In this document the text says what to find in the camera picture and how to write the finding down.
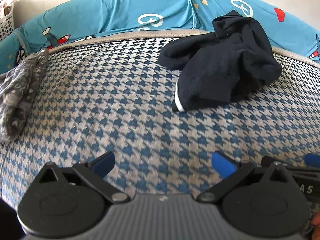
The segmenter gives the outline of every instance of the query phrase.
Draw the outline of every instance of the metal bolt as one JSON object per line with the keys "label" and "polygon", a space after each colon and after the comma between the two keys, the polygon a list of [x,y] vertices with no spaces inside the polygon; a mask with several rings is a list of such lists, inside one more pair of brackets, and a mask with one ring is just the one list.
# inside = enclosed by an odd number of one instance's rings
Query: metal bolt
{"label": "metal bolt", "polygon": [[115,202],[123,202],[128,199],[128,195],[123,192],[113,193],[111,196],[112,200]]}
{"label": "metal bolt", "polygon": [[199,200],[201,202],[212,202],[214,201],[214,199],[215,199],[215,195],[211,192],[205,192],[199,196]]}

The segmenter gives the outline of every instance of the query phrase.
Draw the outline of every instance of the blue foam pad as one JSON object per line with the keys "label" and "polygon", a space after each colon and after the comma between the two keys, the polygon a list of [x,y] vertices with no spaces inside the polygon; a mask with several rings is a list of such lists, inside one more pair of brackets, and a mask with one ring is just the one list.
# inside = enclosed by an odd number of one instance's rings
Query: blue foam pad
{"label": "blue foam pad", "polygon": [[230,176],[238,169],[235,161],[226,157],[219,151],[216,151],[212,154],[211,163],[212,168],[214,168],[223,179]]}
{"label": "blue foam pad", "polygon": [[115,162],[116,159],[113,153],[104,154],[96,159],[91,170],[100,178],[104,178],[113,169]]}
{"label": "blue foam pad", "polygon": [[320,168],[320,156],[308,153],[304,157],[304,162],[312,167]]}

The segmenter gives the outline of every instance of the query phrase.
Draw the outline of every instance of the black round disc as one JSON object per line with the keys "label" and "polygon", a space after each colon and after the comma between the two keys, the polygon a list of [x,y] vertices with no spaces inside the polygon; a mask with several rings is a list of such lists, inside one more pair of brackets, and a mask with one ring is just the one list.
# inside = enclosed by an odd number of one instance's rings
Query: black round disc
{"label": "black round disc", "polygon": [[47,183],[23,197],[17,215],[32,234],[65,238],[95,226],[104,211],[103,198],[92,189]]}
{"label": "black round disc", "polygon": [[299,188],[276,181],[236,188],[224,198],[222,208],[235,228],[265,238],[299,232],[310,215]]}

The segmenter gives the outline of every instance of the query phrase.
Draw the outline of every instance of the blue and white houndstooth fabric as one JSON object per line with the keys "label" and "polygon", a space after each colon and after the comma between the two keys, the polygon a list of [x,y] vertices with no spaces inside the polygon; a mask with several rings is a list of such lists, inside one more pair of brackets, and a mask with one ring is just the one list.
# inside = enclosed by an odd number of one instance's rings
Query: blue and white houndstooth fabric
{"label": "blue and white houndstooth fabric", "polygon": [[199,191],[219,181],[211,152],[303,165],[320,150],[320,69],[275,55],[279,80],[246,100],[189,113],[171,110],[179,72],[157,65],[173,39],[113,41],[50,56],[22,135],[0,144],[1,194],[16,207],[48,161],[70,166],[106,151],[106,178],[135,192]]}

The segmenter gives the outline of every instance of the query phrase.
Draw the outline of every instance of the white plastic basket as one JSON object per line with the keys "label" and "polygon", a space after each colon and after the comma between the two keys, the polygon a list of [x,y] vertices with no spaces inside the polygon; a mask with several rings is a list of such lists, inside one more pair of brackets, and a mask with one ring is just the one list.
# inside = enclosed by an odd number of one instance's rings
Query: white plastic basket
{"label": "white plastic basket", "polygon": [[14,3],[11,4],[10,13],[0,19],[0,41],[4,40],[14,30],[13,5]]}

